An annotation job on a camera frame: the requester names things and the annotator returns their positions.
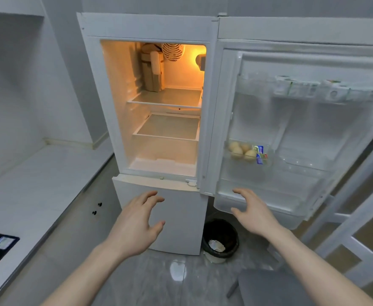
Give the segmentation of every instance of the black trash can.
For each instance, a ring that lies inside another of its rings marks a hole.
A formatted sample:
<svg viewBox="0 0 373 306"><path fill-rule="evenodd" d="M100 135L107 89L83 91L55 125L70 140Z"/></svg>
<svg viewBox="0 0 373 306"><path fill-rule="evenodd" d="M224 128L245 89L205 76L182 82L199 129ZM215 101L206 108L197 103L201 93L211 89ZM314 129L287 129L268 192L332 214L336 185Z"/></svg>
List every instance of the black trash can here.
<svg viewBox="0 0 373 306"><path fill-rule="evenodd" d="M202 249L212 263L223 263L239 248L236 229L226 220L213 219L204 225Z"/></svg>

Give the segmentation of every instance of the white countertop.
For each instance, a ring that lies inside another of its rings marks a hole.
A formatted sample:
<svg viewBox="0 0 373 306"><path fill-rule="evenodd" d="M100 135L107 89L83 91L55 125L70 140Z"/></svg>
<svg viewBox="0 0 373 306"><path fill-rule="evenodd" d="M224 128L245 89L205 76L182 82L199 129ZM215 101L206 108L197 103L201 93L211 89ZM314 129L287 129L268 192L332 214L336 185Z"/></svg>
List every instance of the white countertop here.
<svg viewBox="0 0 373 306"><path fill-rule="evenodd" d="M0 233L21 239L0 261L0 289L113 154L48 145L0 178Z"/></svg>

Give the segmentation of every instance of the left hand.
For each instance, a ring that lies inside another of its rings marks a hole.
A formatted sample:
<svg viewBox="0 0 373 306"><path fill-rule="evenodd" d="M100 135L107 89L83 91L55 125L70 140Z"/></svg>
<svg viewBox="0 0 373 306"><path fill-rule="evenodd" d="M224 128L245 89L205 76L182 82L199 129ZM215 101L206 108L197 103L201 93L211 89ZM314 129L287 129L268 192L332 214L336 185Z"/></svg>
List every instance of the left hand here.
<svg viewBox="0 0 373 306"><path fill-rule="evenodd" d="M122 210L110 234L103 243L118 261L147 250L161 233L165 221L150 227L148 220L157 202L164 201L157 191L145 192L133 198Z"/></svg>

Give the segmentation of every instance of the refrigerator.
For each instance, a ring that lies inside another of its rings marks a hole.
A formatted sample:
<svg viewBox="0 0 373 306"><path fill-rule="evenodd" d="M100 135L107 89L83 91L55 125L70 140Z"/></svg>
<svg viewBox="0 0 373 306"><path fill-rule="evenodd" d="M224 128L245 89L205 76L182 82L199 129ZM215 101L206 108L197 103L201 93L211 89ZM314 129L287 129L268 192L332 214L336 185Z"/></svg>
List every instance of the refrigerator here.
<svg viewBox="0 0 373 306"><path fill-rule="evenodd" d="M78 13L122 207L158 190L152 249L198 255L208 197L252 189L289 229L373 139L373 19Z"/></svg>

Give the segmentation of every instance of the gray chair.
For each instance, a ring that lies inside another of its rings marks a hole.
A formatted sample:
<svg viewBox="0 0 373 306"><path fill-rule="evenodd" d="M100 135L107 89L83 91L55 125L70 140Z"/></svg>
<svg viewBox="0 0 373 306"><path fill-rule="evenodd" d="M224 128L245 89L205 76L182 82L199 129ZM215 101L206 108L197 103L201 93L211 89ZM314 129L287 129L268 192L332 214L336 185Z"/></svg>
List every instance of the gray chair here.
<svg viewBox="0 0 373 306"><path fill-rule="evenodd" d="M226 297L230 298L237 287L245 306L315 305L298 279L285 272L243 270Z"/></svg>

